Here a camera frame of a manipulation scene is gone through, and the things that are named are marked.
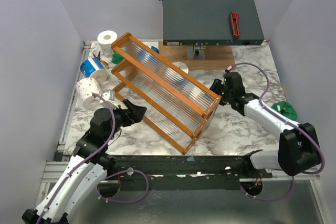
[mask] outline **green object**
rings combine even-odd
[[[126,47],[122,47],[121,49],[124,50],[125,52],[127,52]],[[114,64],[119,64],[123,59],[124,59],[124,57],[122,57],[120,55],[120,53],[118,53],[118,52],[114,52],[112,54],[112,63],[114,63]]]
[[[295,121],[298,118],[295,109],[288,102],[277,102],[273,104],[271,108],[279,112],[281,115],[287,117],[288,119]]]

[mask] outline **gray floor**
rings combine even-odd
[[[289,188],[288,181],[266,182],[264,197],[277,197]],[[117,199],[130,200],[142,192],[119,192]],[[296,183],[293,194],[279,202],[261,202],[241,191],[151,191],[141,202],[124,205],[97,199],[93,191],[70,219],[71,224],[240,224],[323,223],[310,182]]]

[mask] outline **scissors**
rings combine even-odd
[[[95,58],[97,58],[101,63],[103,63],[107,69],[109,69],[109,65],[106,63],[106,61],[104,61],[104,60],[102,60],[102,59],[100,58],[100,51],[99,51],[99,53],[98,53],[97,56],[95,55],[94,52],[93,52],[92,54],[93,54],[93,56],[94,56]]]

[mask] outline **wooden frame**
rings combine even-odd
[[[132,41],[134,44],[136,44],[138,47],[140,47],[142,50],[145,50],[146,52],[150,53],[151,56],[157,58],[159,61],[161,61],[163,64],[166,64],[168,68],[173,69],[178,74],[180,74],[183,78],[191,82],[195,87],[198,87],[203,94],[208,94],[211,98],[213,98],[212,103],[210,106],[208,106],[206,109],[201,108],[198,104],[196,104],[191,98],[184,95],[180,90],[178,90],[176,87],[172,86],[170,83],[163,80],[159,75],[154,73],[152,70],[147,68],[145,65],[141,63],[141,61],[138,61],[135,58],[135,54],[137,53],[134,48],[128,48],[126,51],[122,49],[123,46],[128,45],[128,42]],[[121,82],[114,88],[114,91],[116,92],[115,96],[120,99],[124,100],[124,97],[119,93],[120,90],[122,90],[124,87],[129,87],[132,89],[135,93],[137,93],[141,98],[143,98],[146,102],[148,102],[150,105],[153,106],[153,108],[158,111],[158,113],[161,113],[163,116],[165,116],[167,119],[169,119],[173,124],[175,124],[178,128],[180,128],[186,135],[188,135],[191,138],[191,142],[189,145],[184,148],[179,143],[176,142],[169,134],[168,132],[165,132],[167,129],[161,129],[158,125],[153,123],[148,117],[144,117],[144,122],[146,122],[152,129],[157,131],[162,137],[164,137],[169,143],[171,143],[177,150],[179,150],[183,155],[187,153],[187,151],[190,150],[190,148],[195,144],[195,142],[201,137],[201,135],[204,133],[204,131],[208,128],[210,121],[214,115],[215,110],[217,109],[217,106],[221,100],[221,97],[214,92],[212,92],[210,89],[205,87],[203,84],[199,83],[196,79],[189,76],[185,72],[183,72],[181,69],[173,65],[171,62],[166,60],[161,55],[157,54],[155,51],[153,51],[151,48],[147,47],[145,44],[141,43],[139,40],[134,38],[130,33],[124,34],[122,37],[117,39],[112,44],[112,49],[116,52],[118,52],[121,56],[124,57],[124,60],[120,62],[118,65],[116,65],[112,69],[112,73],[117,76]],[[131,74],[128,74],[127,76],[123,76],[120,72],[124,70],[125,68],[132,66],[134,69],[132,69]],[[153,81],[158,84],[158,87],[160,89],[166,90],[165,92],[170,95],[170,99],[166,98],[166,101],[171,101],[171,103],[167,103],[167,106],[174,105],[175,103],[173,101],[179,101],[178,103],[184,104],[189,107],[189,111],[194,111],[194,115],[198,116],[196,119],[193,114],[186,113],[184,116],[189,117],[191,122],[197,123],[197,129],[191,130],[186,125],[184,125],[178,115],[174,116],[170,112],[168,112],[164,107],[160,106],[156,101],[154,101],[151,97],[149,97],[146,93],[144,93],[141,88],[137,87],[132,80],[137,78],[137,74],[139,73],[138,69],[142,71],[142,76],[147,76],[146,78],[142,78],[140,80],[150,80],[147,78],[151,78],[151,82],[148,83],[151,89],[155,89],[155,85],[151,84]]]

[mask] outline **corrugated transparent panel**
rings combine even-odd
[[[141,96],[139,96],[129,87],[123,88],[119,93],[126,99],[129,99],[135,105],[145,106],[147,108],[145,116],[147,116],[148,119],[150,119],[183,148],[186,148],[192,141],[192,139],[186,133],[184,133],[179,127],[177,127],[168,118],[161,114],[161,112],[146,102]]]
[[[192,110],[189,106],[181,102],[172,93],[159,85],[152,78],[147,76],[140,69],[134,66],[128,66],[120,72],[121,75],[129,80],[153,101],[168,111],[173,117],[178,119],[192,132],[195,132],[204,119]]]
[[[146,68],[150,69],[164,81],[179,90],[184,96],[193,101],[203,110],[206,110],[214,101],[214,98],[188,79],[173,70],[160,59],[142,49],[131,40],[121,45],[131,57],[142,63]]]

